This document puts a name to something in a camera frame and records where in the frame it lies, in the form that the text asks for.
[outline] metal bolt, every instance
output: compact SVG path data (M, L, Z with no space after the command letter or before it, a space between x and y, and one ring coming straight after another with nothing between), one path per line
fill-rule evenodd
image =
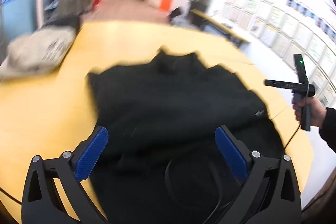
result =
M261 155L258 151L252 151L252 156L255 158L259 158Z
M71 156L71 152L70 151L65 151L64 153L63 153L63 155L62 155L62 157L63 158L70 158L70 156Z
M33 162L38 162L40 160L40 157L39 156L34 156L33 157Z
M291 160L291 157L288 156L288 155L284 155L284 156L283 156L283 159L286 160L286 161L290 161L290 160Z

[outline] handheld device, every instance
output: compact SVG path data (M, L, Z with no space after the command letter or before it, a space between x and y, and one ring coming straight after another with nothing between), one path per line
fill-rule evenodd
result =
M303 57L301 54L294 54L294 64L297 71L297 76L299 83L283 82L277 80L265 80L264 85L274 86L281 89L290 89L297 99L313 97L315 95L315 87L309 84L308 77L306 74L305 63L303 62ZM311 123L311 110L310 106L305 105L301 108L301 122L300 127L305 131L310 131Z

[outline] brown floor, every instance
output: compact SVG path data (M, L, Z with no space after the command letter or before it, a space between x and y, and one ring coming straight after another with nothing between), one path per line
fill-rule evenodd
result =
M139 20L167 24L167 16L167 12L139 0L103 0L102 6L83 15L83 20Z

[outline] blue textured pad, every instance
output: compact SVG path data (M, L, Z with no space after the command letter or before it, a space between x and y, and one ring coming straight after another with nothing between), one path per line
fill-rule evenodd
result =
M221 127L216 129L215 139L220 152L231 168L234 176L240 182L245 182L249 173L247 171L247 163L244 157Z
M75 179L78 182L81 180L86 180L89 177L98 158L107 145L108 140L109 133L107 129L103 127L101 130L99 130L94 139L86 147L85 151L76 162Z

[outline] person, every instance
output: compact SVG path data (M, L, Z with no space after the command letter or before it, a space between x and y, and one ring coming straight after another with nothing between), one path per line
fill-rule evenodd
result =
M293 97L292 104L297 121L301 120L301 107L304 106L304 103L305 98L296 100ZM324 108L316 97L308 97L306 104L311 109L311 126L320 129L321 138L336 152L336 110Z

